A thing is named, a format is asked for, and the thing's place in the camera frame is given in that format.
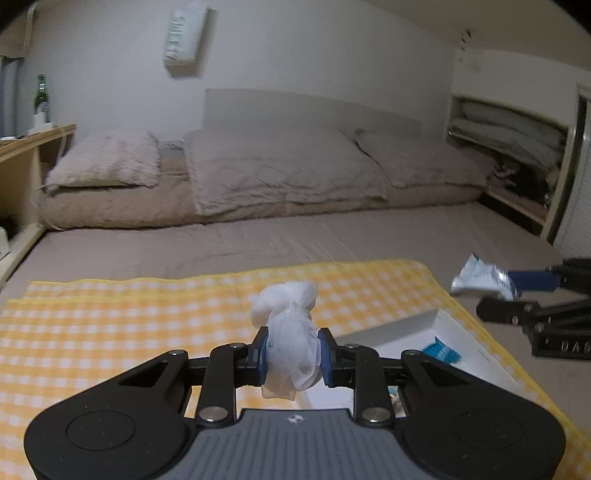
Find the grey white sachet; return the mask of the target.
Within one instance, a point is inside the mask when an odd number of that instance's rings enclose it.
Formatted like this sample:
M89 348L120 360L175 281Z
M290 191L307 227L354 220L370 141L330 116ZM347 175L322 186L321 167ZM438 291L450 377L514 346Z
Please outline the grey white sachet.
M517 288L509 274L472 254L452 281L452 295L495 297L507 301L517 298Z

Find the white mesh pouch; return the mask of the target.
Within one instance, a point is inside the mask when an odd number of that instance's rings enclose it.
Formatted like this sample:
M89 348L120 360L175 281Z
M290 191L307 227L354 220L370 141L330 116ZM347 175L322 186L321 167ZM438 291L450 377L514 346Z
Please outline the white mesh pouch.
M317 298L314 282L288 281L264 288L253 301L252 326L269 331L263 397L293 401L318 383L322 347L311 318Z

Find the blue sachet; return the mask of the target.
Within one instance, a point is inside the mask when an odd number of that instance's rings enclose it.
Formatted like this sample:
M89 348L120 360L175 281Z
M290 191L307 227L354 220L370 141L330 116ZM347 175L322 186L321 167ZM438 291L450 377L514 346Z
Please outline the blue sachet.
M462 361L461 354L438 337L423 348L422 353L448 365L455 365Z

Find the bag with teal bead cord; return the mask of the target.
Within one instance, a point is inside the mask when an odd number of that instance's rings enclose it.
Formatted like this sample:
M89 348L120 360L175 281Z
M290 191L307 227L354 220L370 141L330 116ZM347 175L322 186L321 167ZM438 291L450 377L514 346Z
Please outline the bag with teal bead cord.
M405 414L405 409L401 400L401 396L399 394L399 388L397 386L389 386L388 390L391 398L391 403L394 408L394 413L397 416L403 416Z

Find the white louvered closet door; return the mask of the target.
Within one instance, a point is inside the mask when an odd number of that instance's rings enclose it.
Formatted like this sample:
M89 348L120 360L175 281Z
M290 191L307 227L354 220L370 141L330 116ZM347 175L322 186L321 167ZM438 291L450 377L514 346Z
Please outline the white louvered closet door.
M554 246L564 258L590 256L590 88L578 87L574 176Z

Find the grey bed sheet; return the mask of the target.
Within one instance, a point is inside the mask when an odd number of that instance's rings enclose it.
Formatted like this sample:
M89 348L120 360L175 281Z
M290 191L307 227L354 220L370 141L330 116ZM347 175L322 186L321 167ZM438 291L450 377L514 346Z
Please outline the grey bed sheet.
M478 203L409 210L266 218L152 230L76 229L47 234L1 292L1 310L36 281L178 280L315 263L389 259L425 265L449 294L472 255L504 270L542 270L561 254ZM537 358L516 327L481 323L477 299L457 300L556 404L574 465L589 449L590 366Z

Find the closet shelf with bedding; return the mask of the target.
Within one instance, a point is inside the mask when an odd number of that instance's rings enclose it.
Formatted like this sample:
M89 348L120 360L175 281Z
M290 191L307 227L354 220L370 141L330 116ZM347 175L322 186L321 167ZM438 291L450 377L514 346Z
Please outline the closet shelf with bedding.
M572 166L575 129L554 118L475 96L452 96L449 143L485 167L480 202L550 241Z

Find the beige folded quilt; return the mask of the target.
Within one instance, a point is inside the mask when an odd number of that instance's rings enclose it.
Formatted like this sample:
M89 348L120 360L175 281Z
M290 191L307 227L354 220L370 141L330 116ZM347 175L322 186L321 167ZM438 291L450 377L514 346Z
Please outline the beige folded quilt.
M153 187L65 188L47 190L36 197L43 222L53 230L76 228L140 229L331 214L360 210L405 209L456 205L476 200L481 190L473 186L428 185L390 187L386 200L361 199L296 204L236 207L202 216L195 210L183 158L164 157L160 183Z

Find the yellow checkered cloth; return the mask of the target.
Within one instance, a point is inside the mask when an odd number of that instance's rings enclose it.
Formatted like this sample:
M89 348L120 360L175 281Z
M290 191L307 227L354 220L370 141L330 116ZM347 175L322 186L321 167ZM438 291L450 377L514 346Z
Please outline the yellow checkered cloth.
M1 475L29 479L25 429L43 408L165 351L204 356L252 339L249 311L267 286L290 280L320 290L312 317L335 336L442 309L491 356L520 393L556 404L420 262L330 262L178 280L84 279L31 283L1 310Z

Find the large grey quilted pillow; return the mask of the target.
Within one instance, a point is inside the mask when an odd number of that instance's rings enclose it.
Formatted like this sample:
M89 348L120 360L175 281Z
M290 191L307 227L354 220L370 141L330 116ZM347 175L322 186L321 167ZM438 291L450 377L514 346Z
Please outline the large grey quilted pillow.
M193 203L204 216L238 207L388 199L384 175L325 126L205 129L184 137Z

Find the fluffy beige pillow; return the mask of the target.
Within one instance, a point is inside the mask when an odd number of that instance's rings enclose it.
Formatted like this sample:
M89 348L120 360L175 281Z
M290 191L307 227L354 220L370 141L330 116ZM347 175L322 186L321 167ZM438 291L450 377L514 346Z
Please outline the fluffy beige pillow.
M65 188L155 187L161 160L147 130L113 130L77 142L48 173L46 184Z

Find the wooden shelf unit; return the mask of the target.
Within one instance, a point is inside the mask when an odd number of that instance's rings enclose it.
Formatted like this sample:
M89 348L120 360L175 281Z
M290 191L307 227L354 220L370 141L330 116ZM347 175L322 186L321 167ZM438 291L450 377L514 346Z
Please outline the wooden shelf unit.
M45 233L37 197L46 173L70 148L76 130L69 124L1 143L1 218L15 230L1 255L2 283Z

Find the green glass bottle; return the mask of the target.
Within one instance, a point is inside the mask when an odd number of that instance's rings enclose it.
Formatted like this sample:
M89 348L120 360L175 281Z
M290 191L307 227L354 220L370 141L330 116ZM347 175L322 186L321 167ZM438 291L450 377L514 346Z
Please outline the green glass bottle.
M34 99L34 121L36 125L49 122L50 102L45 74L37 76L37 91Z

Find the white hanging bag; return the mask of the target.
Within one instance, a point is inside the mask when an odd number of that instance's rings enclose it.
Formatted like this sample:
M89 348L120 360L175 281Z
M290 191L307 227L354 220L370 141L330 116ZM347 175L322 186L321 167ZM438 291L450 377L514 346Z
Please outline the white hanging bag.
M163 51L166 66L189 66L197 62L207 14L208 7L199 1L188 1L171 10Z

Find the grey curtain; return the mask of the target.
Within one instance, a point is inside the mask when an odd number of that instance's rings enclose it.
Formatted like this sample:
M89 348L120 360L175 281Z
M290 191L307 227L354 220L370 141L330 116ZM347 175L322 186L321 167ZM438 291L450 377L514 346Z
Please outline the grey curtain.
M16 135L18 120L20 58L1 57L0 132L2 137Z

